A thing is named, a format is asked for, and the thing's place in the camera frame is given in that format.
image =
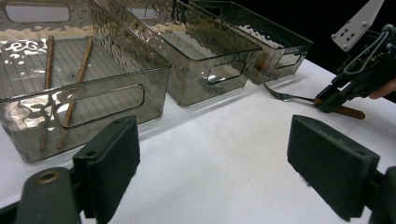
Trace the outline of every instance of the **white tabletop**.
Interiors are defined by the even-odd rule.
[[[332,78],[305,60],[295,76],[269,84],[313,98]],[[287,161],[291,118],[297,114],[321,120],[379,154],[381,173],[396,165],[396,104],[356,98],[345,105],[362,110],[366,119],[281,102],[250,81],[187,108],[166,95],[163,116],[138,126],[141,162],[110,223],[346,223]],[[1,207],[20,199],[30,175],[53,166],[70,168],[78,151],[28,164],[2,129],[0,141]],[[365,208],[350,223],[367,224],[370,214]]]

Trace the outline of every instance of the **clear plastic bin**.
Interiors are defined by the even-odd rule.
[[[109,0],[109,8],[171,62],[167,91],[181,106],[244,87],[262,49],[180,1]]]
[[[97,2],[0,5],[0,120],[25,161],[84,145],[115,119],[163,114],[171,64]]]
[[[249,74],[256,84],[294,75],[314,43],[232,1],[190,0],[189,6],[262,46]]]

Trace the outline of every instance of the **chopstick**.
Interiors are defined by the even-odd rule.
[[[78,70],[78,76],[77,76],[76,83],[82,82],[82,79],[84,78],[85,70],[87,69],[88,61],[90,59],[92,46],[93,46],[93,37],[90,36],[88,38],[88,45],[87,45],[87,48],[85,49],[85,53],[82,58],[81,66]],[[70,125],[70,120],[72,118],[73,111],[74,111],[75,107],[76,107],[76,102],[71,102],[69,104],[69,106],[67,107],[66,115],[64,117],[64,127],[67,127]],[[63,144],[64,144],[64,139],[67,137],[67,135],[68,135],[68,130],[63,130],[61,133],[61,139],[59,140],[56,148],[62,149]]]
[[[48,50],[47,50],[47,65],[46,65],[46,79],[44,81],[44,90],[50,88],[51,83],[51,76],[52,76],[52,62],[53,62],[53,45],[54,45],[54,37],[53,35],[49,36],[49,40],[47,43]],[[43,151],[47,147],[47,124],[50,121],[49,116],[47,115],[45,108],[52,102],[51,97],[49,95],[49,100],[46,105],[44,105],[41,109],[41,115],[44,117],[44,122],[41,126],[41,142],[40,142],[40,150]]]

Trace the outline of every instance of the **textured plastic bin wall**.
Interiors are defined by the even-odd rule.
[[[260,45],[179,1],[109,1],[114,15],[172,64],[167,91],[181,106],[244,87]]]
[[[163,114],[171,64],[97,2],[0,5],[0,120],[25,161],[84,145],[112,120],[136,115],[140,124]],[[77,83],[88,36],[93,47]]]
[[[256,84],[294,75],[314,43],[232,1],[189,1],[189,5],[228,24],[262,46],[249,74]]]

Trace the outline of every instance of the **fork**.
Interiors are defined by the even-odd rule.
[[[264,85],[265,89],[267,89],[268,92],[272,96],[274,96],[277,100],[290,101],[292,99],[300,99],[300,100],[312,102],[312,103],[314,103],[314,106],[321,104],[321,101],[319,99],[311,99],[311,98],[306,98],[303,96],[296,96],[296,95],[290,95],[287,93],[277,92],[277,91],[271,90],[271,88],[269,88],[267,85],[265,85],[265,83],[263,83],[263,85]],[[365,117],[366,117],[363,112],[353,109],[353,108],[342,106],[342,105],[339,108],[335,109],[334,112],[338,113],[338,114],[345,115],[345,116],[352,117],[354,119],[365,119]]]
[[[296,96],[296,95],[290,95],[287,93],[282,93],[282,92],[277,92],[277,91],[273,91],[272,89],[270,89],[267,85],[264,84],[265,89],[268,90],[268,92],[274,96],[276,99],[281,100],[281,101],[290,101],[292,99],[300,99],[300,100],[305,100],[305,101],[309,101],[309,102],[314,102],[314,99],[310,99],[310,98],[306,98],[306,97],[302,97],[302,96]]]

